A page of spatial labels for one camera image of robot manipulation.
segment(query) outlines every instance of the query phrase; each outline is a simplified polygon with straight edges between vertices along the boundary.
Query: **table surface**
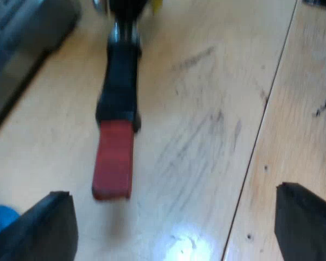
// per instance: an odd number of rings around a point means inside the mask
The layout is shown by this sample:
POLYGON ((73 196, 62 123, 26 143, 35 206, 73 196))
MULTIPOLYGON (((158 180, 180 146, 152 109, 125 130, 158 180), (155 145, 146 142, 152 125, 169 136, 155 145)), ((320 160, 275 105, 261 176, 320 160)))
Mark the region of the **table surface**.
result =
POLYGON ((70 191, 76 260, 281 260, 275 186, 300 182, 326 198, 326 111, 312 117, 326 98, 326 10, 167 0, 145 14, 132 196, 97 203, 111 22, 81 4, 77 28, 0 128, 0 203, 23 213, 70 191))

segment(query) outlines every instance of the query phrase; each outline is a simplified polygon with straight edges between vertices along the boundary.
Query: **black plastic object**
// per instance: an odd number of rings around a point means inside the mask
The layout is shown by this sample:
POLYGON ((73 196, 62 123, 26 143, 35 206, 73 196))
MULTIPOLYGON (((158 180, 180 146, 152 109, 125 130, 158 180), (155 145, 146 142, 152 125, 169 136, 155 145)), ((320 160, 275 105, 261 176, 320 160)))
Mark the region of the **black plastic object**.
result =
POLYGON ((110 10, 122 22, 132 23, 139 18, 148 0, 109 0, 110 10))
POLYGON ((0 121, 79 15, 78 0, 0 0, 0 121))
POLYGON ((102 121, 127 120, 134 131, 140 129, 137 112, 137 64, 140 48, 134 43, 108 44, 108 65, 102 94, 96 110, 98 124, 102 121))
POLYGON ((72 261, 77 242, 72 196, 52 192, 0 232, 0 261, 72 261))
POLYGON ((303 2, 310 5, 326 7, 326 0, 303 0, 303 2))
POLYGON ((297 183, 278 186, 275 234, 285 261, 326 261, 326 201, 297 183))

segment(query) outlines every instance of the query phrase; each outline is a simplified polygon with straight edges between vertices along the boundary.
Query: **metal tool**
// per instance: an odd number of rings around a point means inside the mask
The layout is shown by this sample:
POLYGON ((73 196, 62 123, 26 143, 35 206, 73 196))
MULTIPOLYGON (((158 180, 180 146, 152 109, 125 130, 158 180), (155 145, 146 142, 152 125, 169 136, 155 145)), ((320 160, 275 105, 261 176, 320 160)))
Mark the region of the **metal tool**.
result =
POLYGON ((108 38, 108 64, 97 109, 100 141, 92 193, 97 200, 130 198, 137 111, 137 65, 141 55, 136 21, 147 3, 161 0, 93 0, 95 8, 115 17, 108 38))
POLYGON ((78 0, 0 0, 0 122, 80 13, 78 0))

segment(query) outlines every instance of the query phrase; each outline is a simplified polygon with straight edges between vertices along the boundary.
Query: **red handle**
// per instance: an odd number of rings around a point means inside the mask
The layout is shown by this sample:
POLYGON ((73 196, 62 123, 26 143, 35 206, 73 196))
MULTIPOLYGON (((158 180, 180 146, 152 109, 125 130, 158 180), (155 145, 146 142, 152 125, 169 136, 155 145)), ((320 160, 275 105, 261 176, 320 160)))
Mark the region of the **red handle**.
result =
POLYGON ((103 121, 94 170, 92 193, 96 200, 130 198, 133 173, 133 123, 103 121))

